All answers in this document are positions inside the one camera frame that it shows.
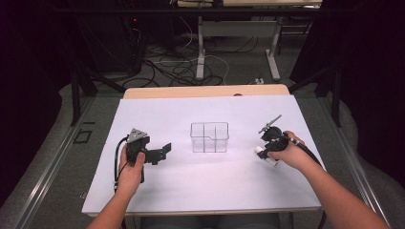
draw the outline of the table surface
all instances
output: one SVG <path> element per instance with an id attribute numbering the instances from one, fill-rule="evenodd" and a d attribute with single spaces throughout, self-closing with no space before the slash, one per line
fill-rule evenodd
<path id="1" fill-rule="evenodd" d="M 200 3 L 178 1 L 180 7 L 196 7 Z M 224 0 L 225 7 L 267 7 L 267 6 L 313 6 L 322 4 L 322 0 Z M 211 7 L 211 3 L 201 3 L 202 7 Z"/>
<path id="2" fill-rule="evenodd" d="M 258 129 L 276 114 L 283 115 L 277 126 L 297 130 L 320 158 L 295 98 L 284 85 L 129 89 L 120 101 L 82 212 L 96 216 L 114 194 L 114 151 L 132 128 L 151 136 L 148 149 L 171 142 L 172 151 L 156 166 L 145 164 L 145 182 L 131 200 L 128 216 L 319 210 L 319 200 L 299 172 L 282 161 L 272 166 L 253 153 L 264 144 Z M 189 122 L 218 118 L 229 123 L 226 153 L 193 153 Z"/>

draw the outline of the dark background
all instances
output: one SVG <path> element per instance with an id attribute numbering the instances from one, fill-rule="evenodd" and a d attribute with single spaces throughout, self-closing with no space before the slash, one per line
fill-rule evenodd
<path id="1" fill-rule="evenodd" d="M 53 4 L 70 6 L 67 1 Z M 358 13 L 354 17 L 315 18 L 291 79 L 300 82 L 328 66 L 336 56 L 343 56 L 342 100 L 357 123 L 358 153 L 405 186 L 402 5 L 394 1 L 324 0 L 322 8 L 356 8 Z M 69 35 L 75 57 L 101 72 L 100 60 L 94 59 L 77 22 L 66 17 L 52 20 L 38 1 L 0 3 L 1 204 L 53 126 L 61 106 L 58 91 L 70 83 L 72 65 L 55 23 L 66 32 L 62 36 Z M 110 39 L 110 45 L 114 46 L 115 40 Z M 127 65 L 133 64 L 125 47 L 115 52 Z M 110 59 L 111 71 L 127 71 L 114 69 L 119 66 L 114 61 Z M 330 75 L 316 81 L 333 90 Z"/>

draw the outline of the transparent box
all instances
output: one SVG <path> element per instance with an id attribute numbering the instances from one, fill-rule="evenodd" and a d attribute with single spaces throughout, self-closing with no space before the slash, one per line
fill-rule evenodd
<path id="1" fill-rule="evenodd" d="M 226 122 L 191 123 L 190 131 L 194 153 L 225 153 L 229 140 Z"/>

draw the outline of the white table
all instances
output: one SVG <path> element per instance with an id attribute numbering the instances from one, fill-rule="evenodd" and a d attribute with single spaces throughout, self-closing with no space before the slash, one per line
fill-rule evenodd
<path id="1" fill-rule="evenodd" d="M 212 1 L 190 2 L 178 1 L 179 7 L 183 8 L 209 8 Z M 314 6 L 320 5 L 322 0 L 224 0 L 224 7 L 290 7 L 290 6 Z M 266 58 L 270 67 L 273 80 L 279 81 L 280 74 L 274 59 L 278 39 L 283 25 L 283 17 L 277 17 L 277 21 L 203 21 L 199 17 L 199 59 L 196 77 L 203 78 L 205 49 L 203 38 L 205 36 L 257 36 L 272 37 L 270 49 L 266 50 Z"/>
<path id="2" fill-rule="evenodd" d="M 176 89 L 179 94 L 165 96 Z M 229 96 L 234 93 L 243 96 Z M 319 210 L 319 200 L 297 170 L 282 161 L 273 167 L 254 154 L 256 146 L 264 145 L 258 131 L 277 115 L 283 116 L 274 125 L 293 130 L 322 161 L 285 86 L 132 90 L 120 100 L 82 212 L 96 216 L 114 194 L 115 149 L 132 128 L 148 133 L 148 149 L 171 142 L 172 151 L 158 165 L 145 164 L 145 182 L 132 198 L 128 216 Z M 226 153 L 193 153 L 190 125 L 201 121 L 229 124 Z"/>

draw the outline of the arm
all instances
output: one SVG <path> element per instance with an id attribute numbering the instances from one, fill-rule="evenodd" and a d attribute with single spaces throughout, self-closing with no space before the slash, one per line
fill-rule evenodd
<path id="1" fill-rule="evenodd" d="M 139 153 L 136 164 L 131 167 L 126 164 L 126 147 L 121 151 L 117 191 L 88 228 L 119 228 L 129 201 L 139 187 L 145 154 Z"/>
<path id="2" fill-rule="evenodd" d="M 286 133 L 303 142 L 292 132 Z M 268 156 L 283 160 L 306 177 L 334 228 L 389 228 L 379 215 L 291 142 L 284 151 L 270 152 Z"/>

